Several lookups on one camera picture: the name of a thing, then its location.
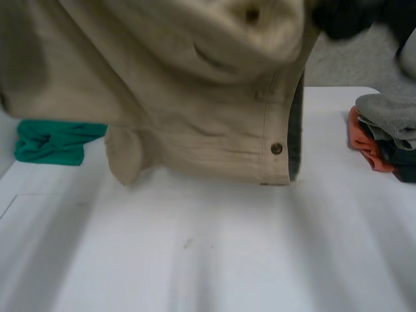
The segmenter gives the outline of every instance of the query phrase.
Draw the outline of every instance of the metal button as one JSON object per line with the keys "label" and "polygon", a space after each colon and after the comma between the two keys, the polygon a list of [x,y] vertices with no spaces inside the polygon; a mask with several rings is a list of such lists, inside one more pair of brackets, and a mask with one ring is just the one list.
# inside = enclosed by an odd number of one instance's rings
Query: metal button
{"label": "metal button", "polygon": [[280,143],[275,143],[272,145],[272,153],[274,155],[280,155],[283,152],[283,146]]}

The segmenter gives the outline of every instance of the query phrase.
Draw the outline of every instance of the white tabletop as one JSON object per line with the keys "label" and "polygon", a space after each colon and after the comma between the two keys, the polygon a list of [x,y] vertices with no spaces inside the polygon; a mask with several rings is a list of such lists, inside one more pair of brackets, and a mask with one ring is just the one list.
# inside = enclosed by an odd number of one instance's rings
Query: white tabletop
{"label": "white tabletop", "polygon": [[80,168],[0,180],[1,312],[416,311],[416,187],[346,146],[369,88],[307,88],[291,187],[165,168],[125,188],[103,141]]}

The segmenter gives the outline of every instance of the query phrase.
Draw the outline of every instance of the beige jacket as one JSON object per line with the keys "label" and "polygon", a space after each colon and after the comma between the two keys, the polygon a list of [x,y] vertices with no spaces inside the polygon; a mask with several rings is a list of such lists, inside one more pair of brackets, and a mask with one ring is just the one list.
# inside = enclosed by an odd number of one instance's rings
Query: beige jacket
{"label": "beige jacket", "polygon": [[2,106],[109,124],[123,184],[160,165],[288,184],[289,116],[318,34],[304,1],[1,1]]}

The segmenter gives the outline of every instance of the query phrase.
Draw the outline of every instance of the green cloth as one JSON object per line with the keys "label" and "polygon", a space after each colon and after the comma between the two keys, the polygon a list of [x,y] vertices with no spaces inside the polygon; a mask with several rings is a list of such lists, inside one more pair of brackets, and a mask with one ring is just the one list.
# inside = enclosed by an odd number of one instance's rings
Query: green cloth
{"label": "green cloth", "polygon": [[101,138],[106,130],[106,125],[94,123],[24,120],[18,126],[14,155],[24,163],[80,166],[84,144]]}

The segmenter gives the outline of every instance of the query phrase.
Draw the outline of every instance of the gray carpet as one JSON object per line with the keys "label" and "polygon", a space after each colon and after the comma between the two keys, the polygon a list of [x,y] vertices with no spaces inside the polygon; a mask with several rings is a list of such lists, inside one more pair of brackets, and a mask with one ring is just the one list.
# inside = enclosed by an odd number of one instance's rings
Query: gray carpet
{"label": "gray carpet", "polygon": [[396,45],[381,27],[347,42],[321,36],[306,70],[307,86],[369,86],[382,93],[416,96],[416,83],[395,66]]}

